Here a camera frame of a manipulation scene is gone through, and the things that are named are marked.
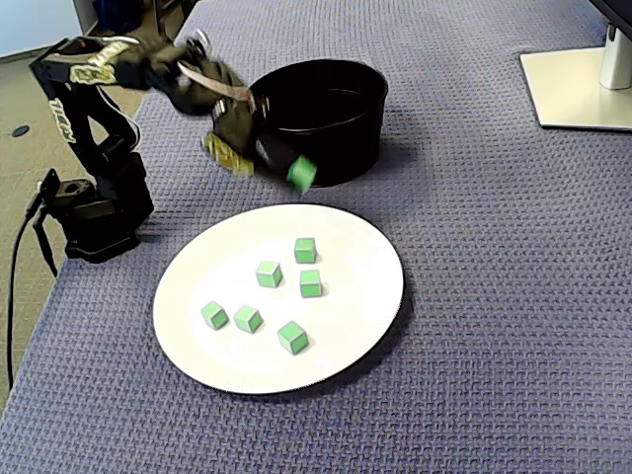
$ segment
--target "black pot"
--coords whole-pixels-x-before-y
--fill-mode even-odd
[[[270,101],[266,125],[318,166],[314,186],[333,186],[377,161],[388,84],[365,64],[317,59],[285,66],[251,87]]]

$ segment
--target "monitor stand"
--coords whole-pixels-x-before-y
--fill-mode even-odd
[[[605,47],[522,54],[540,125],[632,130],[632,41],[610,25]]]

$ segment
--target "black cable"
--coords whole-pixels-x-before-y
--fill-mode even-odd
[[[29,202],[29,206],[27,207],[27,212],[24,218],[24,222],[20,230],[18,231],[18,235],[16,236],[16,241],[13,244],[13,255],[11,257],[11,274],[9,275],[9,307],[7,308],[7,374],[9,379],[9,391],[13,388],[13,287],[15,286],[16,280],[16,265],[18,263],[18,250],[20,249],[20,241],[22,240],[22,235],[24,234],[27,225],[31,219],[33,219],[38,212],[38,209],[41,206],[42,197],[40,192],[33,196],[31,202]]]
[[[9,378],[9,391],[13,388],[13,287],[16,279],[16,264],[18,262],[20,241],[22,240],[22,235],[24,234],[27,225],[29,225],[30,220],[31,219],[28,216],[24,219],[24,223],[22,224],[22,227],[20,227],[18,235],[16,236],[16,241],[13,244],[13,256],[11,257],[11,275],[9,276],[9,308],[7,310],[7,374]]]

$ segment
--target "blue tablecloth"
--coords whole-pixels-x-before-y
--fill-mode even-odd
[[[522,52],[599,45],[586,0],[213,0],[202,28],[248,81],[317,57],[387,78],[382,157],[310,192],[393,242],[404,310],[375,352],[252,398],[184,376],[152,328],[158,280],[208,226],[286,202],[199,145],[158,95],[138,121],[143,243],[64,265],[0,427],[0,471],[632,472],[632,138],[541,129]]]

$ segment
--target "wall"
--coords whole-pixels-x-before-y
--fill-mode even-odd
[[[89,0],[76,1],[81,24],[91,23]],[[73,0],[0,0],[0,56],[77,37],[81,24]]]

